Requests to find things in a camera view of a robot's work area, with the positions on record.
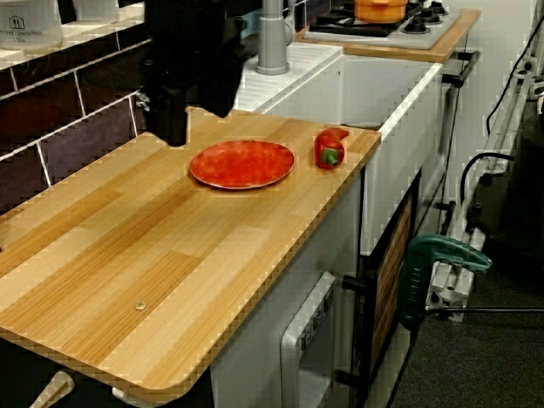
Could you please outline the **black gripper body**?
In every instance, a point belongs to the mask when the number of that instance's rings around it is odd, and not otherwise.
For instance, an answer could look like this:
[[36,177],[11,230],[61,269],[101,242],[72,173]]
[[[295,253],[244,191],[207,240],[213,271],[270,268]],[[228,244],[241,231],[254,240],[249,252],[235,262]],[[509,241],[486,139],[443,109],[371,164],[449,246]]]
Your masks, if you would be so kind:
[[196,91],[197,83],[214,67],[244,65],[241,31],[240,25],[213,25],[203,34],[179,28],[152,31],[150,49],[142,59],[144,92],[149,96],[153,87]]

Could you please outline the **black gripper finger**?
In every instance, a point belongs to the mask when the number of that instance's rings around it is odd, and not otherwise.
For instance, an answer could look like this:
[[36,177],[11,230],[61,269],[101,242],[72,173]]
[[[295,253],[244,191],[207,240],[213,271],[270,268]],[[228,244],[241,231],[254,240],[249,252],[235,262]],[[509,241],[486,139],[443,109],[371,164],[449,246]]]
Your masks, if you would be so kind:
[[241,82],[243,65],[214,67],[196,85],[194,105],[225,118],[232,110]]
[[188,120],[186,91],[153,87],[149,91],[149,98],[148,130],[169,146],[185,145]]

